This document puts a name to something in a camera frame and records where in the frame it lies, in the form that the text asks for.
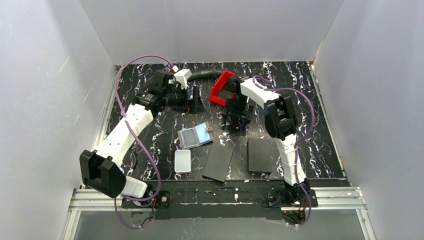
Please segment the red plastic tray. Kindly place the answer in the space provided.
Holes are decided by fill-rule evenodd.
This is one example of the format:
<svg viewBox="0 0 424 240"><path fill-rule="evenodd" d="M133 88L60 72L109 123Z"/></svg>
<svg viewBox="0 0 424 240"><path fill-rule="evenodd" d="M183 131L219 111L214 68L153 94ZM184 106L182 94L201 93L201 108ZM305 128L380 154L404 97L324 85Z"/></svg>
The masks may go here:
<svg viewBox="0 0 424 240"><path fill-rule="evenodd" d="M219 106L224 107L226 104L227 98L234 98L234 92L228 85L228 80L230 77L234 76L235 73L224 70L223 73L217 78L215 83L213 84L210 93L209 93L209 101L217 104Z"/></svg>

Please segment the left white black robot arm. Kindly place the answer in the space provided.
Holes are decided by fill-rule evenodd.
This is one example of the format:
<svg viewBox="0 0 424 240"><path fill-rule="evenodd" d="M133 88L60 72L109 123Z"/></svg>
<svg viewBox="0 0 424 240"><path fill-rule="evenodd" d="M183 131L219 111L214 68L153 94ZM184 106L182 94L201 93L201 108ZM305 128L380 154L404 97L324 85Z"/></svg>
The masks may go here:
<svg viewBox="0 0 424 240"><path fill-rule="evenodd" d="M197 86L192 88L193 97L189 96L191 76L190 69L154 72L152 82L138 91L110 134L92 150L81 153L79 162L84 185L110 198L122 195L137 201L151 199L150 186L125 175L120 167L142 130L158 113L166 108L189 114L205 110Z"/></svg>

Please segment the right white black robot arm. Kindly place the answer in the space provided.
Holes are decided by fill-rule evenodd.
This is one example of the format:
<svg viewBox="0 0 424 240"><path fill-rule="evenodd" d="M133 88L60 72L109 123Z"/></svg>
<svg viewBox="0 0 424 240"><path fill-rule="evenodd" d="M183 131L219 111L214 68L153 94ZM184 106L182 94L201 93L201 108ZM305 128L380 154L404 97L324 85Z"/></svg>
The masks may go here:
<svg viewBox="0 0 424 240"><path fill-rule="evenodd" d="M297 186L306 180L299 162L295 162L295 142L298 119L290 96L282 96L249 76L232 75L226 82L232 96L225 100L222 111L223 125L245 128L250 123L255 103L262 108L264 126L276 143L283 160L284 181Z"/></svg>

